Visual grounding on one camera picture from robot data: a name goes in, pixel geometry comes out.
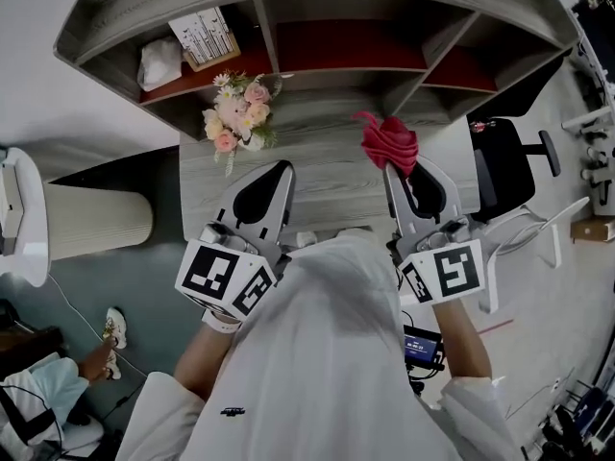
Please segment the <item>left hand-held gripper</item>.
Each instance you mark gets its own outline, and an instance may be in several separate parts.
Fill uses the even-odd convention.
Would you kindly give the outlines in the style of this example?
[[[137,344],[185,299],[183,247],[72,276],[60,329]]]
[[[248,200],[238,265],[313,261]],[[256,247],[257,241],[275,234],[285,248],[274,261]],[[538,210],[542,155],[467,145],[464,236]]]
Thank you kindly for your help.
[[[188,241],[175,288],[211,312],[244,322],[278,286],[289,262],[278,242],[288,225],[296,175],[288,160],[262,165],[223,193],[216,218]],[[260,225],[258,244],[242,225]],[[272,230],[268,240],[268,228]]]

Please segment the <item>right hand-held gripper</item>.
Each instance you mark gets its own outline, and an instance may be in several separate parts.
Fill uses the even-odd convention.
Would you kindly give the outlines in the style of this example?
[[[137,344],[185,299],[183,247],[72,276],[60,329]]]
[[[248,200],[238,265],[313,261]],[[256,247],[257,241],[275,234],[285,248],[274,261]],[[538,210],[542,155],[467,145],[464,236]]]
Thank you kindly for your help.
[[[482,291],[481,244],[470,233],[469,218],[456,217],[458,191],[453,180],[422,156],[408,179],[391,162],[383,177],[398,226],[390,251],[401,304],[434,305]]]

